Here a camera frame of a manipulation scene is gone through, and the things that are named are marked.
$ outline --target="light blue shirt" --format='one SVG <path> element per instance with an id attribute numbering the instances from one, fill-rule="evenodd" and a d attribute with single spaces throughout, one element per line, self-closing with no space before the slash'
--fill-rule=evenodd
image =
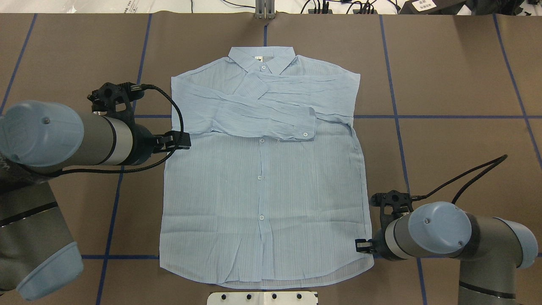
<path id="1" fill-rule="evenodd" d="M 291 47 L 234 47 L 172 77 L 192 147 L 166 163 L 160 266 L 243 289 L 328 285 L 372 267 L 354 243 L 372 237 L 352 128 L 359 78 Z"/>

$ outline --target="white bracket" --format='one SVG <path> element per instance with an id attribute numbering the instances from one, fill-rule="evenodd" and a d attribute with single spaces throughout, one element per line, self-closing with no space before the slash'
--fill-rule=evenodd
<path id="1" fill-rule="evenodd" d="M 256 19 L 275 18 L 275 0 L 256 0 Z"/>
<path id="2" fill-rule="evenodd" d="M 212 293 L 207 305 L 318 305 L 312 291 L 244 291 Z"/>

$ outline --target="white floor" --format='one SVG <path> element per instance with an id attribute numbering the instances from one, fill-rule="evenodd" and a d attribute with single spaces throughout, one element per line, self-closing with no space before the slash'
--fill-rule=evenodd
<path id="1" fill-rule="evenodd" d="M 195 13 L 210 13 L 210 12 L 254 12 L 252 8 L 236 7 L 234 5 L 223 2 L 222 0 L 192 0 L 193 12 Z M 254 0 L 229 0 L 236 4 L 254 6 Z M 405 0 L 397 0 L 397 4 L 402 7 Z M 290 14 L 299 14 L 305 0 L 275 0 L 275 9 L 277 11 L 287 12 Z M 532 15 L 542 15 L 541 5 L 523 3 L 524 12 L 529 12 Z M 394 5 L 388 0 L 376 0 L 374 7 L 379 14 L 396 14 Z M 346 13 L 350 3 L 342 4 L 339 2 L 330 2 L 330 9 L 334 14 Z M 358 4 L 355 4 L 352 9 L 357 9 Z M 314 4 L 310 1 L 304 10 L 306 14 L 309 9 L 313 9 Z M 0 12 L 45 12 L 45 13 L 123 13 L 123 12 L 138 12 L 148 13 L 168 10 L 173 12 L 191 12 L 191 0 L 2 0 L 0 2 Z M 468 9 L 462 12 L 462 15 L 470 15 Z"/>

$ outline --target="brown table surface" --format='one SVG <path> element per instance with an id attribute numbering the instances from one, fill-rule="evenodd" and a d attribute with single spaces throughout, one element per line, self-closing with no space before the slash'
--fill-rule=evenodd
<path id="1" fill-rule="evenodd" d="M 542 241 L 541 30 L 540 17 L 507 16 L 2 14 L 0 111 L 27 99 L 90 111 L 86 95 L 105 82 L 170 92 L 171 76 L 232 46 L 293 46 L 362 75 L 354 127 L 369 195 L 424 194 L 508 154 L 458 205 L 525 224 Z M 136 115 L 155 133 L 171 128 L 170 106 L 156 93 L 137 103 Z M 163 169 L 52 180 L 85 271 L 34 304 L 205 304 L 209 293 L 230 291 L 159 267 Z M 431 200 L 451 200 L 465 181 Z M 518 272 L 518 302 L 542 303 L 541 263 Z M 306 290 L 317 291 L 320 304 L 454 304 L 458 278 L 451 259 L 376 259 L 355 278 Z M 22 303 L 13 291 L 0 297 Z"/>

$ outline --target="folded sleeve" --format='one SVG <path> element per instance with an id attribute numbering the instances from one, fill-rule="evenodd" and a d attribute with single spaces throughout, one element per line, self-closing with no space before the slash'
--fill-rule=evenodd
<path id="1" fill-rule="evenodd" d="M 179 106 L 184 131 L 202 134 L 223 132 L 240 137 L 269 136 L 291 141 L 314 137 L 316 115 L 312 107 L 277 100 L 259 100 L 267 86 L 251 74 L 233 94 L 188 82 L 182 75 L 171 79 L 173 100 Z M 179 130 L 179 119 L 172 110 L 172 125 Z"/>

